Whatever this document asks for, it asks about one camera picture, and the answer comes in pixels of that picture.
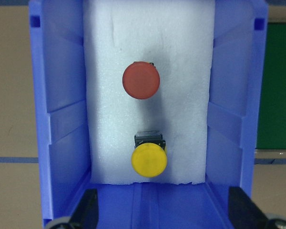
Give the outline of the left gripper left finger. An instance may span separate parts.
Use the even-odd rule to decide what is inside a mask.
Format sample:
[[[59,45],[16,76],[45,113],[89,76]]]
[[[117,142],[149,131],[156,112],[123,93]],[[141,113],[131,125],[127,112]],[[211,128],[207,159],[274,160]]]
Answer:
[[[97,189],[87,189],[70,218],[73,229],[96,229],[99,221]]]

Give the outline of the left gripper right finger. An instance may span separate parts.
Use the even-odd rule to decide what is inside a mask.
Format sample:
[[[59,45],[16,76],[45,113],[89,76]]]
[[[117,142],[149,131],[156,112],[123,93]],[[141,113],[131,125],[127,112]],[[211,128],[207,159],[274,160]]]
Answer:
[[[264,229],[266,215],[240,187],[229,187],[228,218],[234,229]]]

